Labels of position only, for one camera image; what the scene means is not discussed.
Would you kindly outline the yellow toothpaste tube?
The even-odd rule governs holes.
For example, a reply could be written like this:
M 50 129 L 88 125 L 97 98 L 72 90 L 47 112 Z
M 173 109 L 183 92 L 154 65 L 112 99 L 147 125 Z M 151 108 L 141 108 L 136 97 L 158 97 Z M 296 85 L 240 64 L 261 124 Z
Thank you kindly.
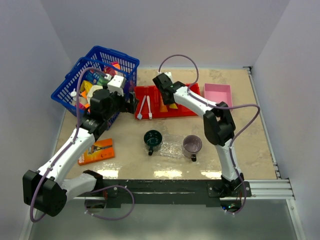
M 172 103 L 172 104 L 169 105 L 169 108 L 177 110 L 178 106 L 175 103 Z

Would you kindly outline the orange toothpaste tube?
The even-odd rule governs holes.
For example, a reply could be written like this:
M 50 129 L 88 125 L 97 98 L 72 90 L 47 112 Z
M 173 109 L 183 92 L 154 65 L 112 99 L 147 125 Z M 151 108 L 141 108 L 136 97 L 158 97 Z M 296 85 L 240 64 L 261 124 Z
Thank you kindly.
M 166 106 L 162 101 L 160 101 L 159 111 L 160 111 L 161 113 L 167 113 L 167 112 L 168 112 L 167 106 Z

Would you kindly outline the dark green mug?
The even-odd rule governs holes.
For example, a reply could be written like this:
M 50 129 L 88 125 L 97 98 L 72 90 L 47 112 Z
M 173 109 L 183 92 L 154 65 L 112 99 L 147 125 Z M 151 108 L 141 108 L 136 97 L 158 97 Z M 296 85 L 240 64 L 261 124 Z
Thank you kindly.
M 144 134 L 143 141 L 147 148 L 148 155 L 152 156 L 154 152 L 160 149 L 163 142 L 163 136 L 159 131 L 152 129 Z

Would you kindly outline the clear textured acrylic holder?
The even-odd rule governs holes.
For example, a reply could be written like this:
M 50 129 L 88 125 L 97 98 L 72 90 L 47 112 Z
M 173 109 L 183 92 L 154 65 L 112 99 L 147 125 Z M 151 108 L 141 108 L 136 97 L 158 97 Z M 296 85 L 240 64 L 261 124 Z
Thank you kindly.
M 180 135 L 164 134 L 158 154 L 164 157 L 181 158 L 183 156 L 183 140 L 184 137 Z

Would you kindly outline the grey-purple mug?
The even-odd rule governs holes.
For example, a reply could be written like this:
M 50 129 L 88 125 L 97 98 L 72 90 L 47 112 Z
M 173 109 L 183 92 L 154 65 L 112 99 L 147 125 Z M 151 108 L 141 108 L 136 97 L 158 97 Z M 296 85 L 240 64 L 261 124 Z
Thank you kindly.
M 196 135 L 188 135 L 184 138 L 182 143 L 182 152 L 186 158 L 191 159 L 192 162 L 197 161 L 197 154 L 202 149 L 202 140 Z

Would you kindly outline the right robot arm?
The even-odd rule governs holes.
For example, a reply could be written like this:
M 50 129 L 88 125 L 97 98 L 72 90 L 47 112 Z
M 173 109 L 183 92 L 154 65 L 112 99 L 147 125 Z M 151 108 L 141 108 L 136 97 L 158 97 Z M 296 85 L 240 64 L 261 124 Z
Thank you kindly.
M 172 82 L 169 71 L 158 74 L 152 81 L 165 105 L 175 103 L 184 106 L 202 118 L 204 135 L 215 146 L 221 165 L 220 196 L 233 197 L 241 191 L 242 197 L 246 198 L 247 187 L 233 146 L 236 126 L 228 105 L 207 100 L 180 81 Z

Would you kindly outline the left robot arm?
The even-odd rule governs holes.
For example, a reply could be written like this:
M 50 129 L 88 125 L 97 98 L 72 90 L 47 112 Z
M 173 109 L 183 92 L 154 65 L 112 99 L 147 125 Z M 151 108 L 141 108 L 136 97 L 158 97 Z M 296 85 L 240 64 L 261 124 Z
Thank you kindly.
M 71 167 L 99 139 L 109 127 L 109 120 L 116 113 L 136 112 L 138 100 L 134 92 L 122 96 L 108 89 L 100 89 L 91 98 L 79 124 L 68 141 L 37 171 L 28 170 L 22 177 L 23 201 L 31 208 L 55 217 L 67 201 L 90 193 L 99 196 L 104 190 L 103 177 L 92 170 L 79 177 L 66 180 Z

